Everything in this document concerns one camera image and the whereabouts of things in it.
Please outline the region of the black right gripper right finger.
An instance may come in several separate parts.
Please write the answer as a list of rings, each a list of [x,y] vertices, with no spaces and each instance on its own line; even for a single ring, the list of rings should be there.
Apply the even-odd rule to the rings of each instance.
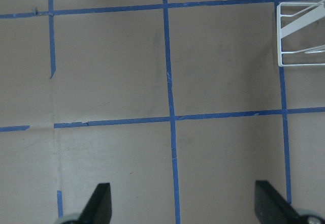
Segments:
[[[266,180],[256,180],[254,211],[260,223],[308,223],[310,215],[300,215]]]

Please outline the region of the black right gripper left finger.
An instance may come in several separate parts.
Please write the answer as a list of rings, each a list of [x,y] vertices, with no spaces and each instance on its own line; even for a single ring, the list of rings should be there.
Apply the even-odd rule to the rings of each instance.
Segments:
[[[77,223],[109,224],[111,218],[112,199],[110,183],[99,183],[78,217]]]

